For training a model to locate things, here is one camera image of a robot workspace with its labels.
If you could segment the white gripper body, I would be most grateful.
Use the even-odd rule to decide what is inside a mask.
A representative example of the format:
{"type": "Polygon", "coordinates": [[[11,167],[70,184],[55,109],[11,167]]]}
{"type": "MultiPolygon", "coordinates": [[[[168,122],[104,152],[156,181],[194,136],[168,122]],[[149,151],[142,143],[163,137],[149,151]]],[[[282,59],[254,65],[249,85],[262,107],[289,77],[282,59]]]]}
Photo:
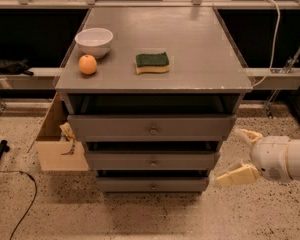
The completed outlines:
{"type": "Polygon", "coordinates": [[[286,160],[289,141],[286,136],[268,136],[254,144],[251,161],[265,179],[285,183],[291,181],[286,160]]]}

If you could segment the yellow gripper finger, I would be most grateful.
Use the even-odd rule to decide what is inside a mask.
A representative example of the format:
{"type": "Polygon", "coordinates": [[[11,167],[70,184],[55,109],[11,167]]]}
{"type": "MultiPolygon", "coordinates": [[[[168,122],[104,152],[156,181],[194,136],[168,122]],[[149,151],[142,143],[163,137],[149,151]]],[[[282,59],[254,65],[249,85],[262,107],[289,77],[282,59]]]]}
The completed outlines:
{"type": "Polygon", "coordinates": [[[261,177],[258,169],[251,163],[236,163],[213,175],[216,187],[229,187],[255,183],[261,177]]]}
{"type": "Polygon", "coordinates": [[[242,129],[242,128],[236,128],[235,134],[243,140],[249,148],[252,148],[254,144],[263,138],[263,135],[259,132],[242,129]]]}

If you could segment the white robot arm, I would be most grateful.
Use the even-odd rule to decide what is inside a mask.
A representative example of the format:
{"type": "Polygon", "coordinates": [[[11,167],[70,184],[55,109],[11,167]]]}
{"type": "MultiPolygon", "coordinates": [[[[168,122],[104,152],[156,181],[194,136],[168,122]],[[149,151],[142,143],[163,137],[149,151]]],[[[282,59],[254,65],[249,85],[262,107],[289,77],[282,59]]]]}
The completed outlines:
{"type": "Polygon", "coordinates": [[[253,184],[260,178],[282,183],[300,181],[300,139],[263,136],[242,128],[236,128],[234,133],[250,148],[250,162],[239,162],[220,174],[211,173],[209,180],[213,186],[253,184]]]}

